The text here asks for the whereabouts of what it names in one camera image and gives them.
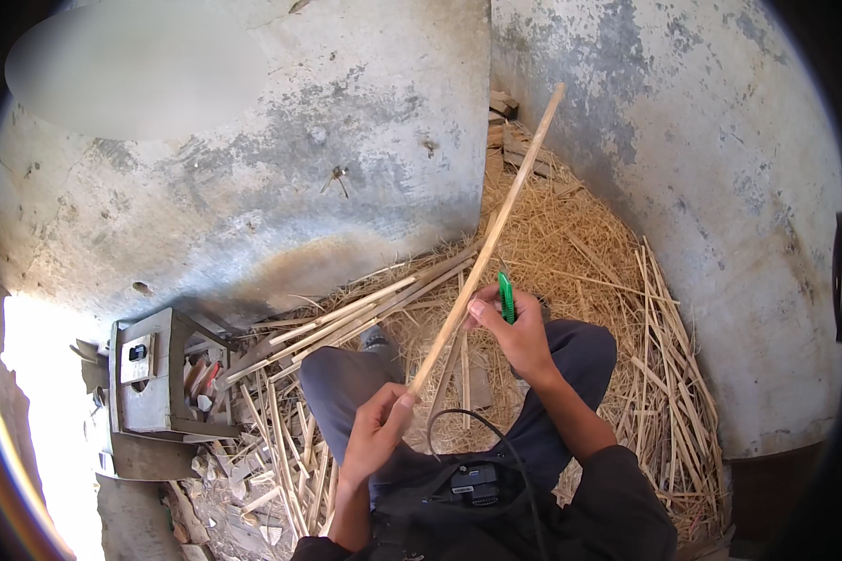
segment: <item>dark pants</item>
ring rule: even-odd
[[[599,407],[617,359],[614,337],[606,328],[576,320],[554,320],[546,324],[546,338],[552,360],[590,409]],[[300,369],[300,382],[309,409],[318,421],[321,435],[337,459],[343,457],[352,431],[356,410],[388,381],[402,382],[401,368],[387,364],[372,352],[355,352],[326,346],[309,354]],[[551,491],[571,461],[571,452],[532,389],[511,430],[505,434],[521,456],[534,487]],[[498,443],[488,453],[502,453]],[[422,483],[433,477],[442,464],[431,455],[413,451],[400,443],[387,463],[371,478],[373,500],[388,488]]]

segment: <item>hay pile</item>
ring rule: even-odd
[[[724,528],[726,512],[718,418],[678,304],[664,286],[647,244],[641,245],[554,154],[542,155],[551,164],[550,179],[528,178],[495,255],[508,266],[513,285],[548,299],[552,319],[603,325],[615,336],[617,367],[597,413],[615,428],[618,442],[639,455],[640,467],[666,504],[681,544],[715,538]],[[481,226],[475,239],[483,237],[486,218],[502,205],[515,172],[503,162],[501,150],[488,151]],[[469,242],[386,264],[378,273],[292,315],[339,309],[456,255]],[[494,282],[498,268],[498,259],[493,259],[481,283]],[[458,293],[459,279],[452,277],[425,296],[424,308],[401,310],[382,320],[383,329],[401,344],[409,379],[427,355]],[[358,338],[352,338],[340,345],[355,347],[357,342]],[[493,405],[482,414],[505,432],[520,412],[526,384],[511,375],[505,356],[487,331],[470,333],[469,349],[473,360],[489,373]],[[447,346],[419,395],[415,423],[406,434],[406,441],[419,451],[428,451],[423,429],[449,351]],[[268,376],[274,377],[279,370],[273,367]],[[302,398],[292,379],[278,384],[279,399],[292,398],[293,393]],[[447,387],[443,407],[459,406],[453,383]],[[433,435],[438,453],[484,451],[495,440],[476,421],[470,429],[463,428],[457,415],[441,417]],[[572,461],[554,491],[560,503],[572,500],[580,474],[581,467]]]

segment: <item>blurred patch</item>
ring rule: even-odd
[[[91,137],[180,137],[234,119],[268,62],[233,21],[180,0],[81,6],[31,28],[6,58],[12,95]]]

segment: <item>green utility knife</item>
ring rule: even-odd
[[[502,258],[499,258],[502,264],[499,269],[499,299],[502,301],[502,319],[509,324],[515,323],[515,298],[512,297],[512,284],[508,282],[508,267]]]

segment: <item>left hand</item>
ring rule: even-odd
[[[357,484],[380,469],[402,440],[414,404],[405,386],[388,382],[356,410],[340,477]]]

